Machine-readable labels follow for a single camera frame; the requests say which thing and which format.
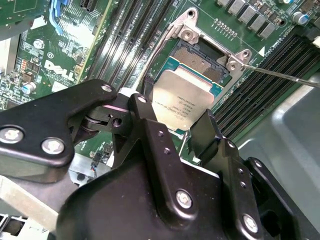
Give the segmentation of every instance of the capacitor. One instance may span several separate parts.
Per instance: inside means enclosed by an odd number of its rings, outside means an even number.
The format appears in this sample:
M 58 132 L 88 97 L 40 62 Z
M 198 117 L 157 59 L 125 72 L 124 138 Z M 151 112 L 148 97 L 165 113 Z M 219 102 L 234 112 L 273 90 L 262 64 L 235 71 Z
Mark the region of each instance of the capacitor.
M 298 25 L 305 25 L 309 21 L 309 16 L 297 11 L 293 14 L 292 21 Z
M 37 86 L 34 82 L 28 82 L 27 84 L 23 85 L 21 87 L 21 91 L 24 93 L 24 94 L 30 94 L 32 92 L 34 92 L 36 90 Z
M 33 42 L 33 46 L 34 46 L 36 49 L 44 49 L 44 48 L 45 48 L 45 43 L 44 43 L 44 41 L 42 41 L 41 39 L 36 39 L 36 40 L 34 40 L 34 42 Z
M 280 4 L 292 4 L 294 0 L 278 0 Z

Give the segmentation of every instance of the motherboard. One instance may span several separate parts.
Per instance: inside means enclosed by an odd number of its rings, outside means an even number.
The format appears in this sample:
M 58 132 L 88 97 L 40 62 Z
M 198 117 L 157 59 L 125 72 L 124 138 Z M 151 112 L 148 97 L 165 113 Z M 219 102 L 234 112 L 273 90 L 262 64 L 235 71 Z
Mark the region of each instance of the motherboard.
M 15 9 L 23 7 L 20 2 L 0 1 L 1 24 L 20 21 Z M 194 164 L 199 161 L 185 143 L 206 109 L 222 134 L 236 140 L 299 87 L 238 68 L 230 56 L 304 79 L 320 68 L 318 0 L 35 3 L 25 11 L 36 18 L 19 36 L 14 70 L 0 69 L 0 110 L 102 79 L 117 90 L 131 88 L 149 97 L 180 156 Z M 112 136 L 100 133 L 75 149 L 106 164 Z

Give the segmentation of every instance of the bolt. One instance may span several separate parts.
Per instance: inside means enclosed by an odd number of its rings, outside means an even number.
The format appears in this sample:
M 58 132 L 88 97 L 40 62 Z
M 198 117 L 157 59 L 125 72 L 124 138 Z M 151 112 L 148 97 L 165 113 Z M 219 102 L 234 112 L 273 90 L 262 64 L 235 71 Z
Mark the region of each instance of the bolt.
M 84 175 L 83 173 L 79 173 L 78 176 L 76 176 L 76 179 L 78 179 L 79 181 L 83 181 L 85 180 L 86 175 Z
M 190 30 L 187 30 L 187 29 L 184 30 L 181 35 L 182 35 L 183 40 L 185 40 L 185 41 L 191 40 L 194 37 L 193 32 Z
M 235 148 L 235 147 L 236 147 L 236 146 L 234 145 L 234 143 L 233 143 L 232 141 L 230 141 L 230 140 L 228 140 L 228 144 L 229 144 L 229 146 L 232 147 L 232 148 Z
M 179 205 L 184 209 L 189 209 L 192 206 L 192 200 L 188 193 L 183 190 L 179 190 L 176 192 L 176 200 L 178 201 Z
M 256 224 L 256 221 L 249 215 L 243 215 L 243 221 L 245 226 L 253 233 L 258 232 L 258 226 Z
M 0 130 L 0 142 L 15 144 L 24 138 L 24 133 L 15 127 L 6 127 Z
M 147 102 L 147 99 L 145 99 L 145 97 L 143 96 L 138 96 L 138 99 L 140 100 L 140 102 L 143 102 L 144 104 Z
M 259 168 L 262 168 L 262 164 L 261 162 L 259 162 L 258 160 L 254 160 L 255 165 L 257 165 Z
M 101 86 L 101 88 L 106 92 L 109 92 L 109 93 L 112 92 L 112 89 L 109 85 L 103 85 Z
M 48 138 L 44 140 L 41 144 L 41 148 L 47 154 L 60 154 L 64 151 L 65 145 L 64 143 L 58 138 Z

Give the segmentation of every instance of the dimm slot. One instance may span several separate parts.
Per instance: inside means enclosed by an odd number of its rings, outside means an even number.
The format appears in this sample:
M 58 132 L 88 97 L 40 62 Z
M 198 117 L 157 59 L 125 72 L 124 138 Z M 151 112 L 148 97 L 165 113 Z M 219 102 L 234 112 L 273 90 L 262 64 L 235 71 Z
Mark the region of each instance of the dimm slot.
M 125 18 L 124 18 L 124 25 L 118 28 L 117 34 L 113 36 L 115 37 L 115 41 L 113 44 L 110 45 L 110 48 L 108 50 L 108 54 L 105 57 L 103 65 L 98 70 L 98 77 L 99 79 L 105 79 L 106 72 L 109 69 L 109 66 L 111 62 L 114 60 L 114 56 L 119 48 L 119 45 L 121 44 L 124 34 L 129 30 L 130 25 L 132 24 L 132 21 L 136 15 L 136 9 L 141 4 L 142 0 L 136 1 L 135 4 L 133 4 L 135 1 L 130 1 L 129 10 Z
M 122 14 L 122 10 L 125 8 L 125 6 L 127 5 L 127 1 L 126 0 L 120 0 L 119 1 L 119 6 L 116 8 L 114 14 L 112 14 L 112 17 L 111 17 L 111 26 L 109 26 L 109 29 L 112 30 L 115 25 L 117 24 L 117 21 L 115 21 L 115 19 L 119 19 L 121 14 Z M 90 80 L 90 79 L 94 79 L 94 78 L 97 78 L 95 76 L 95 72 L 96 72 L 96 69 L 98 68 L 98 65 L 101 64 L 100 61 L 99 61 L 99 57 L 102 55 L 105 47 L 106 47 L 106 43 L 109 39 L 109 34 L 104 34 L 103 36 L 103 39 L 102 39 L 102 42 L 98 48 L 98 50 L 96 51 L 96 54 L 95 54 L 95 58 L 94 58 L 94 61 L 90 67 L 90 71 L 89 71 L 89 74 L 88 74 L 88 78 L 87 80 Z
M 141 12 L 139 12 L 139 15 L 142 16 L 141 19 L 145 19 L 146 10 L 148 9 L 148 7 L 149 7 L 151 2 L 152 1 L 147 1 L 147 3 L 143 5 L 143 7 L 141 9 Z M 141 6 L 139 6 L 139 8 L 138 7 L 136 8 L 136 13 L 138 13 L 138 10 L 140 10 L 140 7 Z M 109 81 L 110 84 L 113 84 L 114 79 L 120 74 L 120 71 L 121 71 L 121 69 L 122 69 L 122 67 L 123 67 L 128 55 L 131 53 L 131 51 L 133 50 L 133 47 L 137 43 L 137 39 L 140 36 L 140 34 L 138 34 L 139 31 L 137 33 L 137 30 L 139 30 L 140 28 L 141 28 L 140 24 L 135 24 L 134 25 L 134 28 L 132 29 L 133 34 L 131 35 L 131 37 L 126 42 L 126 44 L 124 46 L 124 51 L 122 51 L 122 54 L 121 54 L 121 57 L 120 57 L 119 61 L 117 61 L 116 66 L 114 67 L 114 69 L 110 73 L 110 75 L 111 75 L 110 81 Z
M 293 54 L 289 56 L 285 61 L 290 62 L 293 58 L 295 58 L 297 55 L 301 54 L 300 51 L 295 51 Z M 284 73 L 284 68 L 286 67 L 285 64 L 279 64 L 276 65 L 275 68 L 272 68 L 273 71 Z M 238 106 L 246 106 L 248 102 L 250 103 L 251 99 L 253 99 L 257 95 L 261 95 L 261 92 L 265 89 L 265 86 L 268 85 L 271 81 L 276 81 L 276 78 L 270 75 L 262 75 L 255 84 L 255 90 L 254 91 L 249 91 L 249 89 L 246 89 L 244 92 L 242 92 L 241 96 L 246 96 L 246 97 L 240 97 L 240 99 L 237 101 Z M 221 121 L 221 127 L 224 128 L 226 123 L 229 122 L 230 118 L 233 118 L 234 115 L 238 114 L 239 112 L 237 111 L 237 108 L 232 108 L 230 112 L 228 112 L 228 117 L 225 118 L 223 121 Z
M 151 4 L 150 8 L 148 9 L 148 11 L 143 16 L 143 22 L 138 26 L 138 28 L 136 29 L 136 32 L 135 32 L 137 38 L 139 38 L 139 36 L 141 36 L 143 34 L 143 31 L 145 30 L 145 28 L 149 24 L 149 21 L 150 21 L 150 18 L 152 16 L 152 14 L 157 12 L 157 7 L 158 7 L 159 4 L 161 5 L 161 0 L 153 1 L 153 3 Z M 140 45 L 138 46 L 138 51 L 141 48 L 140 46 L 143 45 L 146 41 L 149 40 L 148 37 L 149 37 L 148 35 L 146 36 L 146 34 L 144 34 L 143 39 L 140 41 Z M 124 77 L 122 77 L 123 80 L 126 81 L 127 77 L 130 76 L 130 74 L 128 75 L 126 73 L 127 72 L 131 73 L 131 71 L 128 71 L 128 69 L 131 69 L 132 66 L 136 65 L 136 58 L 140 59 L 141 57 L 142 56 L 140 56 L 139 54 L 138 55 L 135 54 L 135 56 L 131 60 L 131 63 L 129 64 L 129 67 L 124 72 Z M 112 78 L 110 84 L 113 84 L 116 80 L 117 80 L 116 78 Z
M 319 61 L 320 56 L 293 33 L 260 66 L 302 77 Z M 252 74 L 245 83 L 215 114 L 222 134 L 230 139 L 236 137 L 295 84 L 263 73 Z
M 170 6 L 172 6 L 172 4 L 174 3 L 175 0 L 168 0 L 166 1 L 165 4 L 162 4 L 161 10 L 157 11 L 157 13 L 159 13 L 156 17 L 156 24 L 153 25 L 152 29 L 150 29 L 149 33 L 148 33 L 148 38 L 146 37 L 147 42 L 146 44 L 142 45 L 142 48 L 139 50 L 139 52 L 136 54 L 135 59 L 132 61 L 133 64 L 130 66 L 129 69 L 126 70 L 123 79 L 125 79 L 125 81 L 122 82 L 122 84 L 120 85 L 120 88 L 122 88 L 129 80 L 129 77 L 132 75 L 132 73 L 134 72 L 134 70 L 136 69 L 136 66 L 139 62 L 139 60 L 143 57 L 143 55 L 145 54 L 147 48 L 149 47 L 151 41 L 153 40 L 153 36 L 156 33 L 156 30 L 159 29 L 159 26 L 161 24 L 161 20 L 163 19 L 164 16 L 166 16 L 168 14 L 169 8 Z

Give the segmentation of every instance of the black metal arm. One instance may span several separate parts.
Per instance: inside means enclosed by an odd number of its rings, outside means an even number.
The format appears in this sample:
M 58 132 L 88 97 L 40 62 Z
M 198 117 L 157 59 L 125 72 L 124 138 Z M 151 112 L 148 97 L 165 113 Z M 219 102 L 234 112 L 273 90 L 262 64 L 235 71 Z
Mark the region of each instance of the black metal arm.
M 148 99 L 117 95 L 101 80 L 0 113 L 0 174 L 59 181 L 74 145 L 99 131 L 113 134 L 114 170 L 69 197 L 57 239 L 320 239 L 266 167 L 240 158 L 210 111 L 190 129 L 189 147 L 211 172 L 181 162 Z

